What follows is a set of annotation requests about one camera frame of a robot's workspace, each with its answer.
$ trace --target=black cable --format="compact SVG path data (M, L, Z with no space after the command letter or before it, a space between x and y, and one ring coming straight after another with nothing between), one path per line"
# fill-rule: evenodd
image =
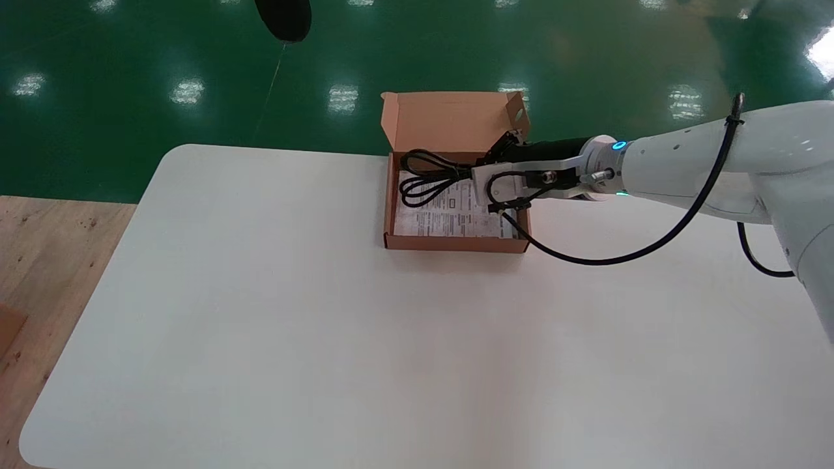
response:
M436 169L414 168L413 160L423 161ZM399 183L403 204L412 209L428 204L452 184L471 179L473 167L472 164L457 163L424 149L414 149L404 154L399 160L399 166L414 174L414 177Z
M712 170L710 171L709 177L706 179L706 183L704 184L703 189L701 192L698 193L698 196L695 197L695 201L692 203L692 206L689 210L686 211L686 214L683 216L681 221L679 221L674 228L666 233L665 236L657 240L655 243L646 246L641 250L637 250L631 254L621 255L619 257L612 257L610 259L582 259L579 257L573 257L571 255L565 255L561 252L554 251L547 246L543 245L535 238L533 238L530 233L524 230L521 225L516 222L511 216L509 216L504 207L507 207L506 204L498 202L492 195L491 185L495 182L496 179L502 177L502 173L496 174L486 185L486 195L490 198L490 202L492 204L497 205L501 210L500 214L503 216L513 228L515 228L521 236L527 239L533 246L539 248L540 250L544 251L548 255L552 255L556 257L556 259L565 260L567 262L572 262L574 264L581 264L581 265L615 265L615 264L622 264L623 262L628 262L630 260L639 259L644 255L651 254L656 250L660 249L661 247L665 246L672 241L683 229L695 218L695 215L698 213L698 210L704 205L706 202L707 196L709 196L712 188L716 185L716 181L718 180L718 176L721 174L721 169L724 168L724 163L727 161L727 157L730 154L730 147L732 146L733 138L736 136L736 129L739 125L743 124L744 121L740 119L741 117L741 108L744 105L744 94L739 93L733 98L732 104L732 111L730 115L726 118L726 130L724 132L724 139L721 142L721 148L718 150L718 156L716 157L716 162L712 165Z
M770 270L764 265L759 264L759 261L756 260L752 251L750 251L750 244L747 242L747 232L744 230L744 224L742 222L736 222L736 226L738 227L738 239L741 241L741 250L744 251L744 255L747 257L747 260L753 264L753 267L756 267L756 270L764 275L769 275L778 279L796 277L796 274L794 274L792 270Z

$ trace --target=green floor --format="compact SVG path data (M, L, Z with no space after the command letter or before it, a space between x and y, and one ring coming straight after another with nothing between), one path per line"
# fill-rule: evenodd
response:
M185 143L385 154L384 91L522 88L533 139L831 97L829 0L312 1L282 56L252 0L0 0L0 194L137 202Z

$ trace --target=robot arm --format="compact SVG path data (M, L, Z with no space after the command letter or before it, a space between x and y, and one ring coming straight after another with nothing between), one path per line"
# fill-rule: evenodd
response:
M772 224L834 343L834 103L788 104L741 118L700 212ZM602 135L525 144L508 133L472 169L476 198L488 204L488 186L499 202L621 192L687 209L715 163L724 128L719 120L630 142ZM515 175L495 179L506 172ZM553 189L542 192L547 187Z

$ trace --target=box flap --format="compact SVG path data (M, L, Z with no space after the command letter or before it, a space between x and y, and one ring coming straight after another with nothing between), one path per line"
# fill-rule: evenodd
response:
M485 152L507 130L530 129L521 92L382 93L382 99L382 128L396 153Z

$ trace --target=wooden surface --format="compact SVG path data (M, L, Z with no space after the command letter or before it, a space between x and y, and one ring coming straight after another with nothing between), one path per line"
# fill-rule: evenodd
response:
M0 356L12 346L24 322L26 322L26 315L0 303Z
M0 469L135 205L0 196L0 303L28 315L0 361Z

